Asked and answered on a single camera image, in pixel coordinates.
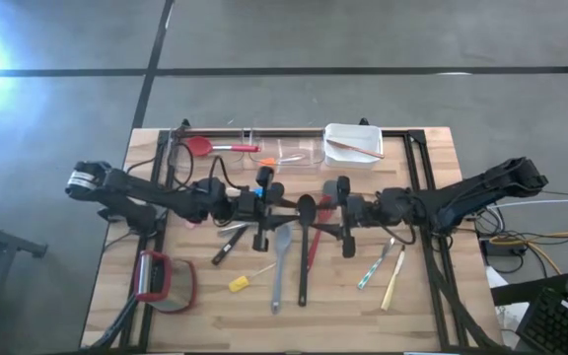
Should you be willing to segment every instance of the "gray spatula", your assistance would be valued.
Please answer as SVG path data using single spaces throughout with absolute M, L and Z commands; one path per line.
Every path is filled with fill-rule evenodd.
M 285 224 L 275 230 L 275 283 L 273 284 L 273 299 L 271 300 L 271 312 L 277 315 L 280 312 L 280 296 L 282 294 L 282 270 L 284 269 L 284 257 L 291 248 L 293 241 L 293 229 Z

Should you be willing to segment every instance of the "wooden stick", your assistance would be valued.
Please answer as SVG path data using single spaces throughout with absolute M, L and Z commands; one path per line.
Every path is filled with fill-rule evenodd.
M 404 246 L 400 250 L 400 255 L 398 256 L 398 261 L 393 269 L 393 275 L 391 276 L 390 284 L 387 286 L 387 291 L 381 302 L 381 310 L 386 311 L 390 308 L 391 296 L 393 296 L 393 287 L 395 286 L 395 279 L 402 268 L 402 262 L 404 261 Z
M 339 148 L 342 148 L 342 149 L 353 150 L 353 151 L 355 151 L 355 152 L 367 154 L 367 155 L 369 155 L 369 156 L 376 157 L 376 158 L 379 158 L 379 159 L 384 159 L 384 158 L 385 158 L 385 155 L 380 154 L 380 153 L 376 153 L 376 152 L 372 152 L 372 151 L 369 151 L 369 150 L 367 150 L 367 149 L 362 149 L 362 148 L 359 148 L 359 147 L 354 147 L 354 146 L 351 146 L 351 145 L 339 143 L 339 142 L 333 141 L 333 140 L 331 140 L 331 139 L 326 139 L 326 141 L 327 141 L 328 143 L 330 143 L 331 145 L 336 146 L 336 147 L 339 147 Z

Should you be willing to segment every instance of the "black spoon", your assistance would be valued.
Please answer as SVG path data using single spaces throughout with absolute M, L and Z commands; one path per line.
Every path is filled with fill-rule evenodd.
M 297 201 L 297 210 L 300 214 L 300 225 L 302 225 L 302 268 L 300 269 L 300 296 L 297 304 L 305 307 L 308 290 L 308 229 L 315 221 L 317 205 L 312 196 L 305 194 Z

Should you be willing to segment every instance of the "white container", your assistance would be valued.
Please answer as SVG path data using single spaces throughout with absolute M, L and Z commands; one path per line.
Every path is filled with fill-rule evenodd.
M 325 164 L 329 167 L 371 169 L 379 158 L 335 147 L 329 144 L 326 141 L 327 139 L 383 154 L 383 131 L 381 128 L 358 124 L 331 123 L 325 127 L 323 133 Z

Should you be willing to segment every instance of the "red handle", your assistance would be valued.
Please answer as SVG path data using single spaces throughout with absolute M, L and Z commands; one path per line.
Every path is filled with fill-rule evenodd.
M 330 202 L 330 196 L 324 196 L 319 204 Z M 319 223 L 325 223 L 330 219 L 332 216 L 332 210 L 320 210 L 318 213 Z M 315 232 L 315 238 L 313 239 L 313 244 L 311 245 L 311 249 L 308 252 L 308 271 L 311 271 L 311 267 L 313 267 L 313 261 L 315 261 L 315 253 L 317 252 L 317 247 L 320 245 L 320 238 L 321 238 L 321 231 L 317 230 Z
M 260 147 L 238 144 L 233 145 L 231 150 L 234 152 L 257 153 L 260 151 Z

